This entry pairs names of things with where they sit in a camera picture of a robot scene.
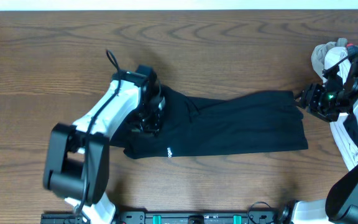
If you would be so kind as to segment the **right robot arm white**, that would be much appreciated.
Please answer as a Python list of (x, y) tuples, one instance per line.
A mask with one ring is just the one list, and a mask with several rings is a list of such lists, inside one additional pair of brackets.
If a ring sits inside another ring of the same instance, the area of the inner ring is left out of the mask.
[(303, 92), (301, 105), (330, 122), (330, 128), (349, 172), (322, 200), (294, 201), (278, 223), (358, 223), (358, 77), (348, 77), (342, 90), (331, 83), (312, 85)]

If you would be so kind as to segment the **black t-shirt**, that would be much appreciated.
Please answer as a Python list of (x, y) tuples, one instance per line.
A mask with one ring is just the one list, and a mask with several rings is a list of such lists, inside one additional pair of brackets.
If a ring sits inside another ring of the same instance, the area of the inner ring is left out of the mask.
[(185, 96), (163, 86), (162, 127), (153, 134), (121, 124), (110, 141), (131, 159), (218, 156), (308, 148), (292, 91), (260, 91), (231, 100)]

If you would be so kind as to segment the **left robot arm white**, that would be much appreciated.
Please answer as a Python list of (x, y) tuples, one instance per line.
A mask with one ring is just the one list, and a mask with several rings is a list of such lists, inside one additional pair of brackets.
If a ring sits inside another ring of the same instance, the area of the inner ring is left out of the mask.
[(65, 199), (73, 213), (44, 213), (42, 223), (119, 223), (116, 206), (105, 190), (109, 180), (109, 147), (119, 127), (156, 136), (165, 98), (157, 74), (139, 66), (118, 70), (108, 91), (71, 125), (58, 123), (50, 134), (44, 188)]

